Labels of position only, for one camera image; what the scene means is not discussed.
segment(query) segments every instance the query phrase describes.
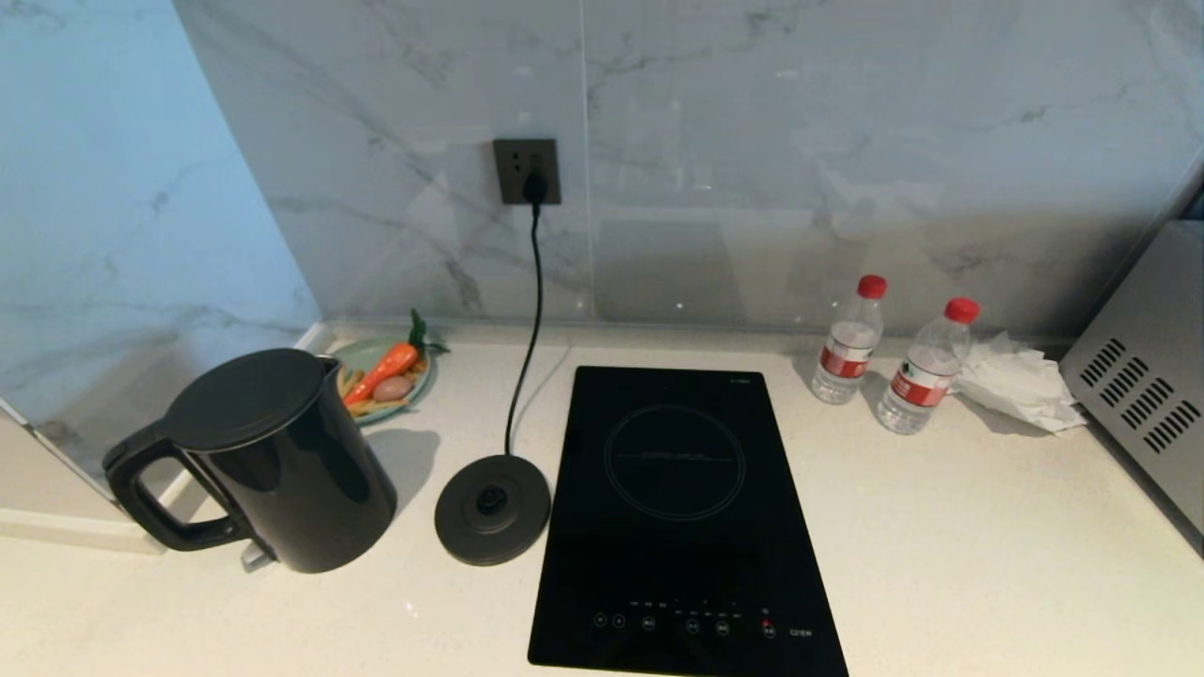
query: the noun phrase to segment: marble wall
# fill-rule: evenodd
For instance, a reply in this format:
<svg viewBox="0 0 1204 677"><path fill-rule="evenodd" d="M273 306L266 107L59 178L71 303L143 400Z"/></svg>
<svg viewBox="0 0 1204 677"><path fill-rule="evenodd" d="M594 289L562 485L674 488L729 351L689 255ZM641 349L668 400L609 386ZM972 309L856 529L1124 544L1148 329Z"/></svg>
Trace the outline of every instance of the marble wall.
<svg viewBox="0 0 1204 677"><path fill-rule="evenodd" d="M1196 0L176 0L327 317L531 313L488 142L554 136L549 317L1072 336L1199 166Z"/></svg>
<svg viewBox="0 0 1204 677"><path fill-rule="evenodd" d="M81 467L319 314L170 2L0 1L0 399Z"/></svg>

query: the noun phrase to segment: black power cord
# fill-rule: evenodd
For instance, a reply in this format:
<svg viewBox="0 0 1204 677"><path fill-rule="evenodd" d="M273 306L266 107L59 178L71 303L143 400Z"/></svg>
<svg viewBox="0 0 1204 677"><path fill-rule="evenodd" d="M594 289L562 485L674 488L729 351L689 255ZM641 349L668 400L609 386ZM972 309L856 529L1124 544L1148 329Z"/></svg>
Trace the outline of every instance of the black power cord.
<svg viewBox="0 0 1204 677"><path fill-rule="evenodd" d="M510 399L510 413L506 417L506 455L513 455L510 451L510 429L514 425L514 408L519 404L519 393L523 392L523 381L526 379L526 370L531 366L531 354L535 353L535 342L539 337L539 323L543 322L543 264L539 261L539 240L536 232L539 228L539 206L548 195L548 182L538 171L527 175L523 184L523 198L531 202L531 251L535 252L535 326L531 329L531 343L527 346L527 355L523 360L523 371L519 372L519 382L514 387L514 398Z"/></svg>

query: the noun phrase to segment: wall socket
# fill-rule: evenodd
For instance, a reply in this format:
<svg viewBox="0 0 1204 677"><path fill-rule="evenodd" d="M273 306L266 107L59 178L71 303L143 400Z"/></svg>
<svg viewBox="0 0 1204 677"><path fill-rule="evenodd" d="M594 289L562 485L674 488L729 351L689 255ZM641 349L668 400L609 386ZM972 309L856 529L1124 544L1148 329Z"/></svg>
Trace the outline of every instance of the wall socket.
<svg viewBox="0 0 1204 677"><path fill-rule="evenodd" d="M503 205L526 205L523 184L538 170L548 182L544 205L560 204L560 167L556 164L555 139L497 139L494 141L494 163Z"/></svg>

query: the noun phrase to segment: microwave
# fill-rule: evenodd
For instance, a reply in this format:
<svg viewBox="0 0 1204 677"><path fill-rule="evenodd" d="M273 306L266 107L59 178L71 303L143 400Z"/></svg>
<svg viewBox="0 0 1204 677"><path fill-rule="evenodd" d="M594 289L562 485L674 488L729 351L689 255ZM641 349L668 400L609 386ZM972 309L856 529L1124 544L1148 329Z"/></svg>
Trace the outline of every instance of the microwave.
<svg viewBox="0 0 1204 677"><path fill-rule="evenodd" d="M1204 557L1204 223L1162 228L1061 371L1117 460Z"/></svg>

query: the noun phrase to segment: plastic bottle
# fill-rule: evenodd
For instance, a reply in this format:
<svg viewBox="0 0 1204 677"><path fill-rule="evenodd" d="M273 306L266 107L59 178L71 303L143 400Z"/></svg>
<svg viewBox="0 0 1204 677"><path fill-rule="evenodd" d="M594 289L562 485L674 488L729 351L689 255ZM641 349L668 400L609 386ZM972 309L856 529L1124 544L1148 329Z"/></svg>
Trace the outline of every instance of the plastic bottle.
<svg viewBox="0 0 1204 677"><path fill-rule="evenodd" d="M969 325L978 313L978 304L958 296L945 306L944 317L916 334L878 404L878 420L883 425L899 435L915 435L923 429L970 352Z"/></svg>
<svg viewBox="0 0 1204 677"><path fill-rule="evenodd" d="M811 378L811 393L821 401L843 405L857 394L869 357L883 337L878 305L885 294L886 279L867 275L857 283L857 293L837 311Z"/></svg>

